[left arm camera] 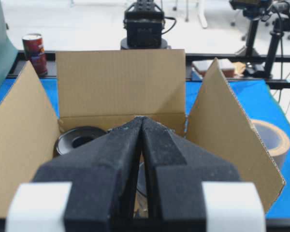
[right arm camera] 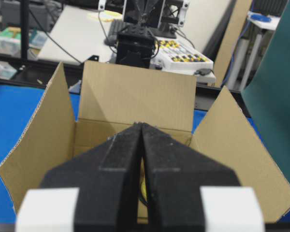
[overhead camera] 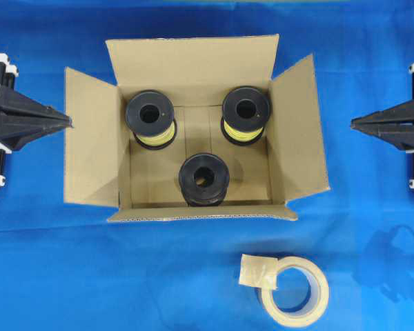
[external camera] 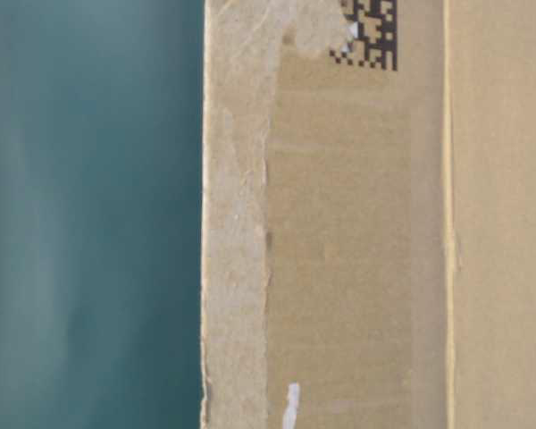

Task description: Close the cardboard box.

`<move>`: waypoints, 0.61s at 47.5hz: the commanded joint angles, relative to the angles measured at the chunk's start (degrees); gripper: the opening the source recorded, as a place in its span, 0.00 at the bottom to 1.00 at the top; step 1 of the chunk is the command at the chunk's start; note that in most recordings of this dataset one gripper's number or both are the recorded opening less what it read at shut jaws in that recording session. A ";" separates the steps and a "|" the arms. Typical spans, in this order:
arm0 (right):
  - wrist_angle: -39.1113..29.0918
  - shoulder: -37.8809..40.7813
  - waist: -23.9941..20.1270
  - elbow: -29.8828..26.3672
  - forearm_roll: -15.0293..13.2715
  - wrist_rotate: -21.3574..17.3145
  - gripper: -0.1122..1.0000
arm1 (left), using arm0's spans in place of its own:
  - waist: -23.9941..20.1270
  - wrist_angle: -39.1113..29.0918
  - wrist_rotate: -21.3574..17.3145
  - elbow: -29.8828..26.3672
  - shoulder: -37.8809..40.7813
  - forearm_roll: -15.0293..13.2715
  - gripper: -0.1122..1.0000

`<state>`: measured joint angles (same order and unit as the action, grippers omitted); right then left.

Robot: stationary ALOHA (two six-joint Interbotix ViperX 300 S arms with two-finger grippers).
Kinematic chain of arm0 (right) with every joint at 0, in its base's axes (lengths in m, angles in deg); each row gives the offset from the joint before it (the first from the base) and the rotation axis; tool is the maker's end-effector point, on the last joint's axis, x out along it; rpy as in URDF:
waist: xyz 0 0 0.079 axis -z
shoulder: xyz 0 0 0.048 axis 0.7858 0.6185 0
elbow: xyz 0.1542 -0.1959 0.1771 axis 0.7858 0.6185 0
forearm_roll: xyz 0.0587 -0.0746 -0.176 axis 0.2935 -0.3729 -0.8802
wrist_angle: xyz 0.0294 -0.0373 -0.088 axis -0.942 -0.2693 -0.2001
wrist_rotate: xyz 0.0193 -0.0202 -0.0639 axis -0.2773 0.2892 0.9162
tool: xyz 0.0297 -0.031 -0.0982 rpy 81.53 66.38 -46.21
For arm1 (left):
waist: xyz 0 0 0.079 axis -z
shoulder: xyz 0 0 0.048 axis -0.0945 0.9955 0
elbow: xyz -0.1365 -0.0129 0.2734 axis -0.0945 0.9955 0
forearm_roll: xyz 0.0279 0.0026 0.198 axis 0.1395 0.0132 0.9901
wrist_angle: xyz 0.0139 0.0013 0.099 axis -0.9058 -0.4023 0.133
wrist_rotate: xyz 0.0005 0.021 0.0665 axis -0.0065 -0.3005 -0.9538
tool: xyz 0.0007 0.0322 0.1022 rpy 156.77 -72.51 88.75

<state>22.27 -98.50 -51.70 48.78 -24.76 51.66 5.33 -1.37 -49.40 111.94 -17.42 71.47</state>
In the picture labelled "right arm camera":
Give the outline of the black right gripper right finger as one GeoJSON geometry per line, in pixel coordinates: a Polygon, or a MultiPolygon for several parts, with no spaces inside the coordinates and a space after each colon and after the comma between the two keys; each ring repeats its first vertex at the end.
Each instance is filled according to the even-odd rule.
{"type": "Polygon", "coordinates": [[[235,171],[142,126],[149,222],[160,232],[262,232],[261,207],[235,171]]]}

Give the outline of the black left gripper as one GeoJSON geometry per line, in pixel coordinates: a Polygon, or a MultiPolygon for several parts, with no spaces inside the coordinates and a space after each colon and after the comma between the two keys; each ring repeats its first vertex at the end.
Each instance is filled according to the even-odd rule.
{"type": "Polygon", "coordinates": [[[127,25],[117,33],[116,64],[149,68],[155,38],[146,27],[127,25]]]}

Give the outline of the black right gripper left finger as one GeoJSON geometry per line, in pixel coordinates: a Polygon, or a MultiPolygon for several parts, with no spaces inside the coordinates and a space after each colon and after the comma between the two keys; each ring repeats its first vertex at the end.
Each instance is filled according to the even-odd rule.
{"type": "Polygon", "coordinates": [[[142,124],[49,170],[27,191],[17,232],[122,232],[136,222],[142,124]]]}

